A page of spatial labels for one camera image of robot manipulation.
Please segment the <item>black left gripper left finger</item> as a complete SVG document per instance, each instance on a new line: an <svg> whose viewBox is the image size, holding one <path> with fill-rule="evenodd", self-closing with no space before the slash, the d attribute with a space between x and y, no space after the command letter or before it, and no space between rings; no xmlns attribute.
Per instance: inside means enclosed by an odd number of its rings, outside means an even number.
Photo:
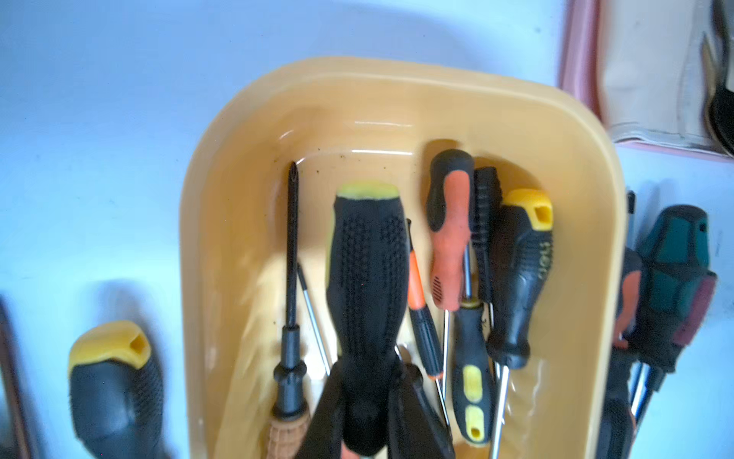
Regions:
<svg viewBox="0 0 734 459"><path fill-rule="evenodd" d="M340 459L346 413L342 361L332 367L296 458Z"/></svg>

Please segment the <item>wooden handle black screwdriver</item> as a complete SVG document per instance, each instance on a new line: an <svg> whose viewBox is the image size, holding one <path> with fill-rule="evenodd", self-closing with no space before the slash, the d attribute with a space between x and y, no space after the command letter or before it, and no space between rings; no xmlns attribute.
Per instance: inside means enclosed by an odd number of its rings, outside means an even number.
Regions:
<svg viewBox="0 0 734 459"><path fill-rule="evenodd" d="M277 397L271 410L268 458L294 458L308 430L311 414L304 395L307 365L301 357L300 327L297 322L297 243L298 243L297 165L289 167L286 240L285 323L281 333L280 362L273 371Z"/></svg>

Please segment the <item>slim orange precision screwdriver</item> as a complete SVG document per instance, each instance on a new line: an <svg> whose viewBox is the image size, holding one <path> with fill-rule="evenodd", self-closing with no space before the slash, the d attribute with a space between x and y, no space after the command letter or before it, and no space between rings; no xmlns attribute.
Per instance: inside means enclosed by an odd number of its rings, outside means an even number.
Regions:
<svg viewBox="0 0 734 459"><path fill-rule="evenodd" d="M445 372L443 372L443 354L432 314L424 298L419 263L412 242L412 222L410 219L406 220L406 225L409 242L408 307L410 321L422 365L426 375L436 386L441 415L447 427L448 435L452 436L447 404L445 403L445 395L443 395L443 376L445 376Z"/></svg>

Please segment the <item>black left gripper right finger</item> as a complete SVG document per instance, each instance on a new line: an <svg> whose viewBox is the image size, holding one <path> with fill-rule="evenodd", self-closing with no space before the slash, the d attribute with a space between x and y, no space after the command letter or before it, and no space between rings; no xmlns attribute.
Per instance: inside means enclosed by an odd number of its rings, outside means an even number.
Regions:
<svg viewBox="0 0 734 459"><path fill-rule="evenodd" d="M398 361L388 395L389 458L455 458L452 441L413 363Z"/></svg>

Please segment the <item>orange black large screwdriver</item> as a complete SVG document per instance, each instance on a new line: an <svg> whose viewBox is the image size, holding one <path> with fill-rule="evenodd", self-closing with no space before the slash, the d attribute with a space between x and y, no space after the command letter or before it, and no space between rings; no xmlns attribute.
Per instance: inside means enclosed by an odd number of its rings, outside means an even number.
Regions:
<svg viewBox="0 0 734 459"><path fill-rule="evenodd" d="M613 330L612 352L598 432L596 458L628 458L636 422L630 409L629 379L638 354L629 348L628 337L635 328L642 262L626 248L617 295L617 315Z"/></svg>

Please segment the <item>yellow storage box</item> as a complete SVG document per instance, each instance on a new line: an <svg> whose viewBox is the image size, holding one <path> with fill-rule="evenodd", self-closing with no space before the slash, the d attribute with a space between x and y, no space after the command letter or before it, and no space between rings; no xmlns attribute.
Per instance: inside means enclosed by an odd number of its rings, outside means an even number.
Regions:
<svg viewBox="0 0 734 459"><path fill-rule="evenodd" d="M321 312L336 190L399 188L422 273L432 157L466 149L503 191L554 205L554 265L512 372L505 458L592 458L626 233L615 147L580 101L533 82L356 57L306 59L241 91L189 164L180 206L189 451L261 458L284 321L288 169L300 175L298 253Z"/></svg>

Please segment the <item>green black screwdriver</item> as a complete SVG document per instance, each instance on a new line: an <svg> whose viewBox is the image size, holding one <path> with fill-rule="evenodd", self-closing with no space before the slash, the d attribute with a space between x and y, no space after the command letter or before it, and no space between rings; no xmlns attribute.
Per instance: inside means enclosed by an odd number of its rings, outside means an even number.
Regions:
<svg viewBox="0 0 734 459"><path fill-rule="evenodd" d="M709 270L707 213L691 205L665 208L638 245L638 254L640 304L628 342L640 363L649 367L638 384L644 394L633 407L640 424L653 394L676 371L713 296L717 276Z"/></svg>

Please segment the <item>orange black medium screwdriver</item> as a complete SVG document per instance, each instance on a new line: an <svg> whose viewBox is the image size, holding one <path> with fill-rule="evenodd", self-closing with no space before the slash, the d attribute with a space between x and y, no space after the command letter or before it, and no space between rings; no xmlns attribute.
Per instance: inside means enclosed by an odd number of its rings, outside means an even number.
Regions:
<svg viewBox="0 0 734 459"><path fill-rule="evenodd" d="M425 211L433 260L430 289L445 316L460 308L464 286L464 250L469 242L473 193L473 158L447 149L430 163Z"/></svg>

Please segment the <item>deli black yellow screwdriver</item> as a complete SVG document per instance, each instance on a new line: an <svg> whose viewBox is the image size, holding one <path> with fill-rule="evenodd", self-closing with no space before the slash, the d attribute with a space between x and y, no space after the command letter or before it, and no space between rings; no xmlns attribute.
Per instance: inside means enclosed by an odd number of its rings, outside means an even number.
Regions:
<svg viewBox="0 0 734 459"><path fill-rule="evenodd" d="M492 458L500 453L510 372L529 360L529 323L554 260L554 209L539 189L514 189L504 198L490 245L494 321L487 339L489 357L500 365Z"/></svg>

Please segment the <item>fat black yellow screwdriver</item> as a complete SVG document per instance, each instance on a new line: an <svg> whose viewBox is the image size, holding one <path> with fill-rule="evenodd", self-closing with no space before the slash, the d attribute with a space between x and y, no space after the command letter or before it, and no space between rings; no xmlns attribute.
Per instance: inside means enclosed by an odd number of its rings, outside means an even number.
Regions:
<svg viewBox="0 0 734 459"><path fill-rule="evenodd" d="M340 346L343 441L372 456L388 442L394 346L407 307L403 205L397 187L362 181L338 189L333 211L326 293Z"/></svg>

